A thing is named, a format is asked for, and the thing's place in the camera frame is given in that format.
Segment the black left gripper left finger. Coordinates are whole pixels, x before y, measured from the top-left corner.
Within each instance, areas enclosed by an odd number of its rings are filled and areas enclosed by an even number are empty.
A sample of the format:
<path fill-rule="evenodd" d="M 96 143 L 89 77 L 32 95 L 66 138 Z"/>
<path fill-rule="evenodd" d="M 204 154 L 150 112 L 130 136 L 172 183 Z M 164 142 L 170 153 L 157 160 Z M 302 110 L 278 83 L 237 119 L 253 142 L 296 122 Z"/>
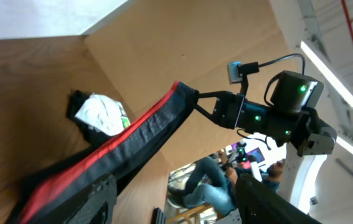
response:
<path fill-rule="evenodd" d="M 116 178 L 103 175 L 36 223 L 111 224 L 116 198 Z"/>

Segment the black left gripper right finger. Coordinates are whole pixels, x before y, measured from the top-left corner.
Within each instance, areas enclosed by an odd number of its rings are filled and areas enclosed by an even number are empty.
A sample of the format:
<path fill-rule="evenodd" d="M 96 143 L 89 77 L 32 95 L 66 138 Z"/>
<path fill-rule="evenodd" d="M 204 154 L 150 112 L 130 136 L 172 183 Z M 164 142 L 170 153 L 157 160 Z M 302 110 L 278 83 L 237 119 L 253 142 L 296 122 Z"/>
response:
<path fill-rule="evenodd" d="M 235 201 L 243 224 L 320 224 L 248 174 L 237 179 Z"/>

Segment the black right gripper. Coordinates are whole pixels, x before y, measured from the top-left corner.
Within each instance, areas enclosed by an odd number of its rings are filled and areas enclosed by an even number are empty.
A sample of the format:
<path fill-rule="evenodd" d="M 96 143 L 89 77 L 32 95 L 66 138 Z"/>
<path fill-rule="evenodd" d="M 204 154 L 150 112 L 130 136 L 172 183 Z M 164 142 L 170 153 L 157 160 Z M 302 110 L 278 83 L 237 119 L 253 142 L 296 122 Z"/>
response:
<path fill-rule="evenodd" d="M 233 94 L 229 91 L 213 91 L 199 93 L 198 98 L 217 98 L 213 114 L 203 109 L 200 105 L 195 105 L 195 110 L 205 116 L 211 122 L 220 127 L 235 129 L 240 117 L 242 105 L 245 99 L 244 95 Z"/>

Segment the black pants with red waistband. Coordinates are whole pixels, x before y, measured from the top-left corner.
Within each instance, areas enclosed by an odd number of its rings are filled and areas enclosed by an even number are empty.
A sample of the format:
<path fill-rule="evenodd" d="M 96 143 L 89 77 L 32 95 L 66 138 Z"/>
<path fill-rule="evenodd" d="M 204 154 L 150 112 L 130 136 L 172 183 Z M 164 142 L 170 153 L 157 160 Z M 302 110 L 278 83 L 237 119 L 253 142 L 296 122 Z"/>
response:
<path fill-rule="evenodd" d="M 100 147 L 89 147 L 28 177 L 7 222 L 36 223 L 107 174 L 116 178 L 118 196 L 192 113 L 198 94 L 175 82 L 145 114 Z"/>

